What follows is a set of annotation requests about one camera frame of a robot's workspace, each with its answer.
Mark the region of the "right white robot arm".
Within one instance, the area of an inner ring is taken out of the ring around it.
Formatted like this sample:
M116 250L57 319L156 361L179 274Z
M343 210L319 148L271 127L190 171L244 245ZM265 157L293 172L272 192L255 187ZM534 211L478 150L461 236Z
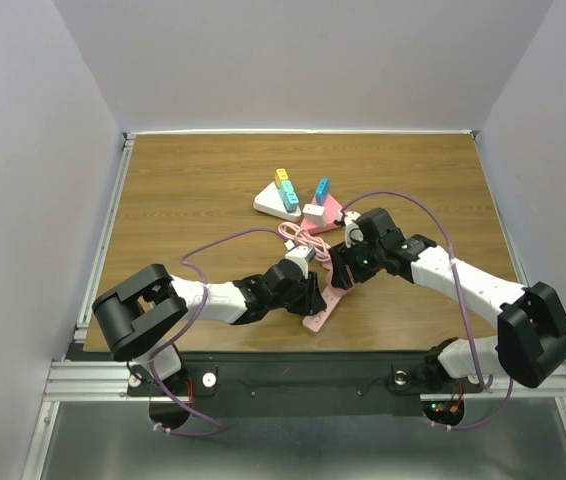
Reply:
M566 361L566 311L550 285L525 286L451 259L427 237L405 237L382 208L340 212L336 223L345 235L330 250L333 287L349 290L385 271L457 301L495 328L492 337L435 347L434 359L423 366L429 387L445 390L458 379L507 375L536 388Z

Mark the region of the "pink triangular power strip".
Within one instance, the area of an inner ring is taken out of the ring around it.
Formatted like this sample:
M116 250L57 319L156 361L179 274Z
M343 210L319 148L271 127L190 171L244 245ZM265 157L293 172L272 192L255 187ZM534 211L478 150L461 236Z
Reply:
M336 220L336 216L338 214L338 212L341 210L342 205L331 195L329 194L325 204L323 205L326 209L326 213L327 213L327 226L324 228L313 228L313 229L309 229L306 230L304 229L302 222L300 224L301 228L305 231L307 231L309 234L311 235L316 235L319 233L323 233L323 232L327 232L330 230L334 230L337 228L337 225L335 224L335 220Z

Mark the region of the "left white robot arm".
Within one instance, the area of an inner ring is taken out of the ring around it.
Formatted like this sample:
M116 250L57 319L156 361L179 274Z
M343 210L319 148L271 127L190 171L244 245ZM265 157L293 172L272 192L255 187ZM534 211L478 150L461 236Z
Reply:
M152 264L98 297L92 311L116 362L134 362L162 393L178 392L186 371L165 335L183 320L247 325L285 309L300 316L324 311L317 274L283 259L264 274L220 284L184 280Z

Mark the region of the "white cube charger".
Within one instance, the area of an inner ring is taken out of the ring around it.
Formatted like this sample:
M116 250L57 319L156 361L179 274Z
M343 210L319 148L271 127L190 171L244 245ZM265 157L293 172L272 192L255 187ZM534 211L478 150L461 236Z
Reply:
M322 205L305 204L303 209L303 222L304 229L309 230L313 228L324 228L327 226L327 213Z

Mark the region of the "pink long power strip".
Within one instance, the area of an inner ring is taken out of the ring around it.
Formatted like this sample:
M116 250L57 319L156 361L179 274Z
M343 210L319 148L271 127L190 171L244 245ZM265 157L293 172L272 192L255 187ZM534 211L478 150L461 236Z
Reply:
M306 316L302 320L303 327L313 333L317 333L321 330L323 325L336 309L338 303L348 294L347 290L337 288L332 285L332 276L333 271L330 270L325 278L325 288L321 292L321 296L326 303L325 309L314 315Z

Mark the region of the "white triangular power strip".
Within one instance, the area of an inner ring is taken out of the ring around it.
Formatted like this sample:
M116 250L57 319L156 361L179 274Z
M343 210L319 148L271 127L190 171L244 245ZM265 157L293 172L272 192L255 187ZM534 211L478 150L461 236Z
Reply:
M302 218L302 211L299 207L292 212L288 212L285 209L274 182L270 182L255 196L253 208L258 212L277 217L284 221L299 222Z

